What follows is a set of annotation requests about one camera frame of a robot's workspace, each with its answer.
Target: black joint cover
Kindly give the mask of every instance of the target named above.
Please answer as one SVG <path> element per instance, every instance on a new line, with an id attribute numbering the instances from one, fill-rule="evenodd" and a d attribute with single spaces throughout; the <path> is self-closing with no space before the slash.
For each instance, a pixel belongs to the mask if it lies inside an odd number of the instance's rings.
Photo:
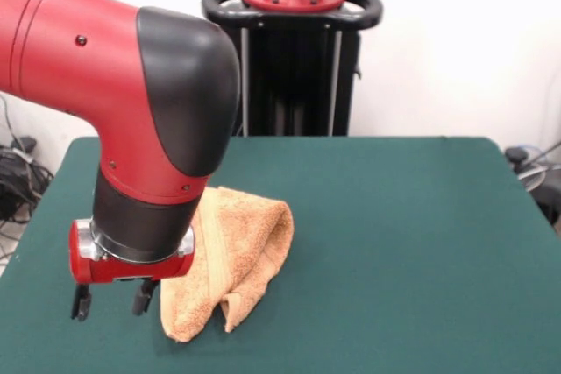
<path id="1" fill-rule="evenodd" d="M 141 8 L 137 27 L 148 101 L 166 155 L 186 175 L 212 174 L 238 111 L 234 45 L 217 25 L 178 12 Z"/>

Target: white wall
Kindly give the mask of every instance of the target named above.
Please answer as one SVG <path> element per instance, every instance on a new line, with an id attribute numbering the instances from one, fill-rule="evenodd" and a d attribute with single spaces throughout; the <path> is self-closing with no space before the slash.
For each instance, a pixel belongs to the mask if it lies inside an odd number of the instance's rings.
<path id="1" fill-rule="evenodd" d="M 200 16 L 200 0 L 122 0 Z M 558 0 L 382 0 L 363 34 L 353 135 L 481 135 L 541 146 L 561 136 Z M 56 169 L 86 123 L 10 99 L 18 133 Z"/>

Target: cable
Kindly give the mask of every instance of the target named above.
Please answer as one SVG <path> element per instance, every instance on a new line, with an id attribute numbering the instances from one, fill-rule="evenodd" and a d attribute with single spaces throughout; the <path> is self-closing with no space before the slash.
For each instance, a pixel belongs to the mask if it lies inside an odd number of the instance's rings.
<path id="1" fill-rule="evenodd" d="M 4 98 L 3 95 L 0 95 L 0 101 L 4 104 L 4 119 L 6 121 L 6 125 L 8 126 L 8 130 L 10 131 L 11 137 L 16 141 L 22 151 L 25 151 L 23 142 L 16 136 L 14 130 L 11 128 L 10 116 L 8 113 L 8 102 Z"/>

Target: black cable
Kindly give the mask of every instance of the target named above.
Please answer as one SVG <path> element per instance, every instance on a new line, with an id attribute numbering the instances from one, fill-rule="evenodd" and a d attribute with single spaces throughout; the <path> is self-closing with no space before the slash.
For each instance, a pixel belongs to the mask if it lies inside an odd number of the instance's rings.
<path id="1" fill-rule="evenodd" d="M 19 138 L 16 136 L 16 134 L 14 133 L 14 130 L 11 128 L 11 122 L 10 122 L 10 115 L 8 113 L 8 102 L 6 101 L 6 99 L 4 98 L 3 95 L 0 95 L 0 101 L 2 101 L 2 103 L 4 104 L 4 120 L 6 121 L 6 126 L 8 126 L 8 130 L 10 131 L 11 137 L 14 139 L 14 141 L 21 147 L 23 148 L 24 146 L 21 145 L 21 141 L 19 140 Z"/>
<path id="2" fill-rule="evenodd" d="M 21 191 L 19 191 L 18 188 L 15 187 L 13 184 L 11 184 L 9 181 L 0 180 L 0 186 L 4 186 L 4 187 L 8 188 L 10 190 L 10 193 L 15 194 L 21 200 L 26 201 L 30 205 L 32 205 L 32 206 L 36 205 L 36 203 L 33 199 L 30 199 L 29 197 L 26 197 L 25 194 L 21 193 Z"/>

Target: green table surface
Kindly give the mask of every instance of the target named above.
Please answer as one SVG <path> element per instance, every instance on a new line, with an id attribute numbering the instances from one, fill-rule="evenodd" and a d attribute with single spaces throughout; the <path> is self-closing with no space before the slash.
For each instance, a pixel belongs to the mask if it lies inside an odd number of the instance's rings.
<path id="1" fill-rule="evenodd" d="M 561 372 L 561 244 L 488 140 L 233 139 L 211 184 L 286 200 L 295 240 L 249 319 L 189 344 L 159 300 L 131 315 L 136 283 L 70 320 L 98 154 L 73 143 L 0 278 L 2 373 Z"/>

